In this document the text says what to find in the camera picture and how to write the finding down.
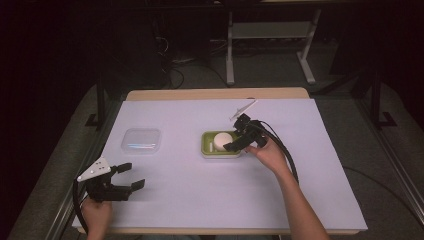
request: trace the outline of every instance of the white paper surface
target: white paper surface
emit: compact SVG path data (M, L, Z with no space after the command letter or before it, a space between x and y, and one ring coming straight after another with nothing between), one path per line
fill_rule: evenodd
M103 151L111 166L133 169L112 178L128 186L146 179L128 202L114 202L111 227L289 229L278 183L254 156L205 159L206 131L234 130L229 121L252 100L124 102ZM246 114L267 122L291 153L300 186L328 230L365 230L366 223L312 99L259 101ZM161 131L153 155L126 155L130 128ZM74 226L80 226L76 219Z

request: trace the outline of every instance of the white ball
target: white ball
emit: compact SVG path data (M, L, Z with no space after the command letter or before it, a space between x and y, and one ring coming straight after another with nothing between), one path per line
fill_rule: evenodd
M224 145L232 141L233 141L233 137L231 137L229 133L226 133L226 132L218 133L213 138L213 146L218 151L226 151L226 149L224 148Z

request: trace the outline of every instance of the clear plastic container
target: clear plastic container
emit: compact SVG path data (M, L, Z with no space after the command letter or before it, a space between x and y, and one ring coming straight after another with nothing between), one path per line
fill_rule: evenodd
M154 154L160 147L161 132L156 128L130 128L121 148L126 154Z

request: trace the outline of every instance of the forearm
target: forearm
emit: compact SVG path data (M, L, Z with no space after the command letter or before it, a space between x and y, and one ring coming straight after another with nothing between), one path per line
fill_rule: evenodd
M87 240L103 240L106 236L106 230L90 230Z
M292 239L329 239L290 170L280 169L275 176L283 193Z

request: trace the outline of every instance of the green bowl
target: green bowl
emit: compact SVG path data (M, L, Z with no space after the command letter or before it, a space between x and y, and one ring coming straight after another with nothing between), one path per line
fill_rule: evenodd
M213 146L213 139L218 133L226 132L233 137L233 141L237 139L237 135L233 131L209 131L202 134L202 154L205 158L236 158L240 156L240 150L237 152L218 151Z

